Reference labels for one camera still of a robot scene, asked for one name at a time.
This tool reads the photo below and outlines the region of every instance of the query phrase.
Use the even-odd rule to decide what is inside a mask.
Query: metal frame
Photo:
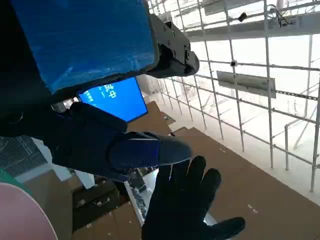
[[[230,62],[228,62],[228,61],[211,60],[210,56],[209,56],[209,50],[208,50],[207,41],[203,41],[204,42],[204,46],[205,46],[205,52],[206,52],[207,59],[200,60],[200,62],[204,62],[204,63],[208,64],[210,76],[204,76],[204,75],[201,75],[201,74],[195,74],[194,77],[193,77],[194,78],[194,85],[193,85],[193,82],[189,82],[189,83],[185,82],[183,77],[181,77],[181,81],[173,79],[173,78],[164,78],[163,81],[164,81],[164,85],[165,85],[165,88],[166,88],[167,92],[166,93],[161,92],[161,94],[164,95],[164,96],[167,96],[169,98],[170,105],[171,105],[172,109],[173,109],[172,100],[177,101],[181,113],[182,113],[181,104],[187,106],[188,109],[189,109],[190,118],[191,118],[192,121],[194,119],[193,119],[193,115],[192,115],[191,109],[200,112],[201,115],[202,115],[202,119],[203,119],[203,123],[204,123],[204,127],[205,128],[207,128],[207,124],[209,124],[208,122],[206,122],[205,116],[208,116],[208,117],[211,117],[212,119],[217,120],[218,123],[219,123],[220,134],[221,134],[221,138],[222,139],[224,138],[223,130],[222,130],[222,123],[227,125],[227,126],[229,126],[229,127],[231,127],[231,128],[233,128],[233,129],[236,129],[236,130],[240,131],[241,146],[242,146],[242,150],[243,151],[245,150],[245,147],[244,147],[245,146],[244,135],[248,135],[248,136],[250,136],[250,137],[252,137],[254,139],[257,139],[257,140],[259,140],[259,141],[261,141],[261,142],[263,142],[265,144],[268,144],[270,146],[270,167],[271,168],[274,167],[274,156],[273,156],[274,149],[278,149],[278,150],[280,150],[280,151],[285,153],[285,169],[287,171],[290,170],[290,168],[289,168],[289,156],[292,156],[292,157],[294,157],[294,158],[296,158],[296,159],[298,159],[298,160],[310,165],[311,166],[310,192],[313,192],[314,189],[315,189],[316,169],[320,168],[320,164],[317,164],[318,138],[319,138],[319,131],[320,131],[320,87],[319,87],[320,86],[320,79],[319,79],[319,83],[314,84],[313,86],[310,86],[311,71],[314,71],[314,72],[317,72],[317,73],[320,74],[320,68],[312,67],[312,62],[313,61],[311,59],[311,57],[312,57],[311,55],[312,55],[312,47],[313,47],[313,36],[312,35],[309,36],[309,50],[308,50],[309,51],[309,53],[308,53],[309,55],[308,55],[308,66],[307,67],[270,64],[270,60],[269,60],[269,33],[268,33],[268,13],[269,12],[267,10],[267,0],[263,0],[263,4],[264,4],[263,5],[263,10],[264,11],[260,12],[260,13],[249,15],[247,18],[264,16],[263,22],[264,22],[264,40],[265,40],[266,64],[237,62],[237,65],[232,65],[231,67],[232,67],[233,78],[234,78],[234,83],[235,83],[235,96],[234,95],[224,94],[224,93],[216,91],[214,81],[217,81],[217,79],[213,77],[213,73],[212,73],[213,70],[212,70],[211,64],[216,64],[217,63],[217,64],[228,64],[228,65],[230,65],[232,61],[235,61],[234,53],[233,53],[233,42],[232,42],[231,32],[230,32],[231,31],[231,28],[230,28],[231,22],[233,20],[235,20],[235,19],[229,17],[229,12],[228,12],[228,8],[227,8],[227,5],[228,5],[227,1],[228,0],[223,0],[224,4],[225,4],[224,11],[225,11],[226,19],[222,20],[222,21],[210,22],[210,23],[204,23],[203,22],[203,17],[202,17],[202,14],[201,14],[201,3],[200,3],[200,0],[197,0],[196,4],[189,5],[189,6],[184,7],[184,8],[182,8],[180,6],[179,1],[181,1],[181,0],[176,0],[177,5],[178,5],[178,9],[175,9],[174,11],[179,11],[178,16],[179,16],[179,18],[181,18],[182,31],[183,32],[185,32],[187,29],[199,28],[200,27],[201,30],[202,30],[202,34],[205,37],[205,31],[204,30],[205,30],[206,26],[214,25],[214,24],[218,24],[218,23],[226,23],[227,24],[231,60],[230,60]],[[159,7],[160,3],[158,3],[158,0],[155,0],[155,2],[157,3],[156,6]],[[161,2],[161,4],[163,4],[164,12],[166,12],[166,8],[164,6],[163,1]],[[308,7],[308,6],[317,6],[317,5],[320,5],[320,1],[313,1],[313,2],[308,2],[308,3],[299,4],[299,5],[295,5],[295,6],[290,6],[290,7],[286,7],[286,8],[280,9],[280,11],[284,12],[284,11],[289,11],[289,10],[293,10],[293,9],[304,8],[304,7]],[[198,10],[199,15],[200,15],[200,25],[193,26],[193,27],[188,27],[188,28],[185,27],[183,15],[182,15],[182,9],[187,9],[187,8],[195,8],[195,11]],[[268,97],[267,97],[268,98],[268,104],[267,104],[267,106],[239,98],[238,87],[237,87],[237,82],[236,82],[236,78],[235,78],[235,76],[236,76],[236,68],[237,68],[238,65],[239,66],[264,67],[266,69],[267,82],[268,82]],[[306,79],[306,82],[307,82],[306,90],[302,91],[301,93],[291,93],[291,92],[285,92],[285,91],[278,91],[277,92],[278,94],[284,94],[284,95],[293,96],[295,98],[303,98],[303,99],[305,99],[305,104],[304,104],[305,107],[304,107],[304,115],[303,116],[294,115],[294,114],[291,114],[289,112],[278,110],[278,109],[275,109],[274,107],[272,107],[272,103],[271,103],[271,88],[270,88],[270,68],[301,70],[301,71],[307,71],[308,72],[307,79]],[[197,78],[203,78],[203,79],[207,79],[207,80],[211,81],[212,89],[206,89],[206,88],[203,88],[203,87],[199,86],[198,82],[197,82]],[[170,94],[168,92],[166,81],[172,81],[172,84],[173,84],[173,87],[174,87],[174,91],[175,91],[175,97],[170,96]],[[183,102],[183,101],[181,101],[179,99],[179,97],[177,95],[176,88],[175,88],[175,82],[182,84],[183,90],[184,90],[184,95],[186,96],[186,102]],[[200,103],[200,109],[190,105],[190,99],[188,99],[188,96],[187,96],[186,86],[190,86],[190,87],[193,87],[193,88],[196,89],[197,98],[198,98],[198,101]],[[200,90],[206,91],[206,92],[211,93],[213,95],[217,116],[213,116],[210,113],[204,111],[204,108],[203,108],[202,103],[201,103],[200,93],[199,93]],[[317,97],[310,96],[310,94],[312,92],[316,91],[316,90],[318,90],[318,96]],[[222,97],[225,97],[226,99],[230,99],[230,100],[236,101],[238,119],[239,119],[239,126],[234,126],[234,125],[228,123],[227,121],[221,119],[221,115],[224,112],[220,112],[220,110],[219,110],[219,102],[217,101],[217,96],[222,96]],[[312,113],[311,117],[308,117],[308,104],[310,102],[309,100],[317,101],[317,106],[313,110],[313,113]],[[246,121],[242,122],[242,120],[241,120],[242,116],[241,116],[241,111],[240,111],[241,110],[240,103],[249,104],[251,106],[255,106],[255,107],[267,110],[268,121],[269,121],[269,141],[267,141],[265,139],[262,139],[262,138],[254,135],[254,134],[252,134],[252,133],[250,133],[250,132],[248,132],[246,130],[243,130],[243,125],[248,123],[249,121],[253,120],[257,116],[253,116],[252,118],[247,119]],[[312,116],[313,116],[313,114],[315,113],[316,110],[317,110],[317,112],[316,112],[316,120],[312,120]],[[284,129],[282,131],[280,131],[280,132],[278,132],[278,133],[273,135],[272,113],[282,114],[282,115],[294,118],[294,120],[292,120],[291,122],[288,122],[287,124],[285,124],[284,125]],[[289,143],[288,143],[288,141],[289,141],[289,139],[288,139],[289,138],[289,130],[294,125],[301,124],[303,122],[305,122],[306,125],[307,124],[315,124],[315,134],[314,134],[314,146],[313,146],[312,161],[310,161],[308,159],[305,159],[304,157],[301,157],[299,155],[296,155],[295,153],[292,152],[294,149],[289,149]],[[275,137],[283,134],[283,133],[284,133],[285,148],[279,147],[279,146],[277,146],[277,145],[275,145],[273,143],[273,139]]]

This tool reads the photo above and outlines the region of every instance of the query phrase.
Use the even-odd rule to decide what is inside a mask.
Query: black metal bracket
[[[200,64],[191,51],[188,38],[171,21],[164,23],[154,14],[150,15],[150,19],[158,44],[159,62],[147,74],[155,78],[195,74]]]

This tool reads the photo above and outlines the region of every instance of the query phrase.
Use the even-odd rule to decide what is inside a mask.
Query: cardboard box
[[[141,227],[130,203],[73,233],[72,240],[140,240]]]
[[[159,110],[155,101],[147,105],[148,113],[128,124],[128,132],[151,132],[160,135],[168,135],[171,129],[164,119],[163,113]]]

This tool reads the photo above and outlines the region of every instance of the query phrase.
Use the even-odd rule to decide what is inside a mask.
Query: monitor screen
[[[82,102],[130,122],[148,112],[135,77],[96,86],[79,95]]]

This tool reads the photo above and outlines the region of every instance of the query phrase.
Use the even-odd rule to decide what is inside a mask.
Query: gloved hand
[[[204,218],[221,182],[216,169],[203,177],[206,160],[197,156],[171,166],[161,166],[148,213],[142,226],[142,240],[226,240],[246,225],[235,217],[208,226]]]

